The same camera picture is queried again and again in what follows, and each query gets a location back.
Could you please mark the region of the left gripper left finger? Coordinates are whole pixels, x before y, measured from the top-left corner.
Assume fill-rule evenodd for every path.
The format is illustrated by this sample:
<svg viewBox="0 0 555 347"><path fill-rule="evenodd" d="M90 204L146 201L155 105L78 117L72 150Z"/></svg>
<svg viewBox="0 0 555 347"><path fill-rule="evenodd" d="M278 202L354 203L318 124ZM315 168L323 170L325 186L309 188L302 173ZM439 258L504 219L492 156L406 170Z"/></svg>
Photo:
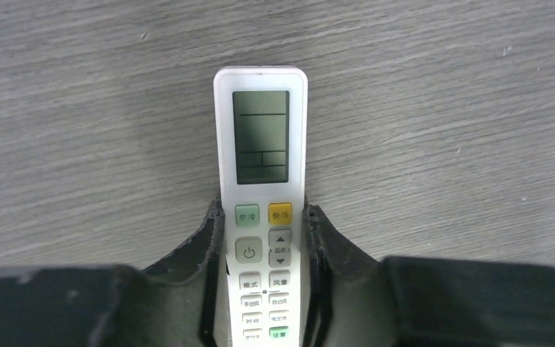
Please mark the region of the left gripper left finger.
<svg viewBox="0 0 555 347"><path fill-rule="evenodd" d="M130 265L0 267L0 346L224 346L225 216L143 270Z"/></svg>

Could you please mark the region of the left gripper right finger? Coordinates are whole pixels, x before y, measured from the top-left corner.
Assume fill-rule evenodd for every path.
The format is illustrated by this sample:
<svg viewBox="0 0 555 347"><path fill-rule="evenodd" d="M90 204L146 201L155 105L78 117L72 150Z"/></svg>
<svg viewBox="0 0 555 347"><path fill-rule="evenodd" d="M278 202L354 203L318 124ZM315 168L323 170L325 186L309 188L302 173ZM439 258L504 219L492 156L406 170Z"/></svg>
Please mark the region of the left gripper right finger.
<svg viewBox="0 0 555 347"><path fill-rule="evenodd" d="M376 260L305 205L305 346L555 346L555 267Z"/></svg>

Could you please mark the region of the white remote control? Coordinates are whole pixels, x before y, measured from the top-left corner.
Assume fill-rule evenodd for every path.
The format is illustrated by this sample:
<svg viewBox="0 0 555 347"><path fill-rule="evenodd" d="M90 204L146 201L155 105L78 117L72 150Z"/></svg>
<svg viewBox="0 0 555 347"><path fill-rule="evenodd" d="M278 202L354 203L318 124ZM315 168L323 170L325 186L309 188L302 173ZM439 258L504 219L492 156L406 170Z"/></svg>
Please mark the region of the white remote control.
<svg viewBox="0 0 555 347"><path fill-rule="evenodd" d="M223 67L213 95L232 344L300 346L307 76Z"/></svg>

